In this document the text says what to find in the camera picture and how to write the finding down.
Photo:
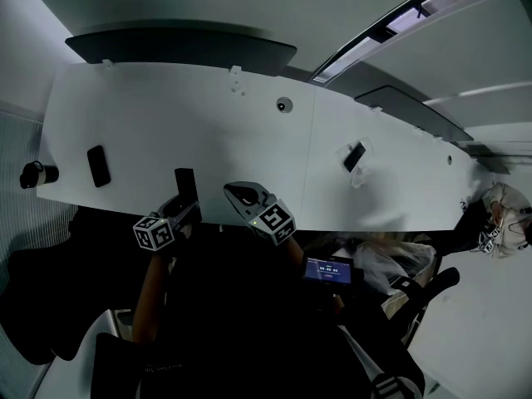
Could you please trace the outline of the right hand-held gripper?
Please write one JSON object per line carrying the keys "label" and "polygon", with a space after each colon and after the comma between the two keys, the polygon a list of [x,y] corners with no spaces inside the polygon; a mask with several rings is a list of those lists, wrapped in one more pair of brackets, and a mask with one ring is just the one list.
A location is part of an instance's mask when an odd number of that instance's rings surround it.
{"label": "right hand-held gripper", "polygon": [[261,184],[235,181],[224,186],[224,194],[245,224],[261,238],[279,246],[296,230],[286,204]]}

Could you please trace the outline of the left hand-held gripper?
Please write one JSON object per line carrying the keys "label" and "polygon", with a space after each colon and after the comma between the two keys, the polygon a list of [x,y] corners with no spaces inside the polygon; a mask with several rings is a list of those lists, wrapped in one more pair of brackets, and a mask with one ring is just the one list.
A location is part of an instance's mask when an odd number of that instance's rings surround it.
{"label": "left hand-held gripper", "polygon": [[188,224],[202,221],[197,199],[175,195],[149,216],[133,226],[138,245],[149,251],[160,251],[175,242],[175,237]]}

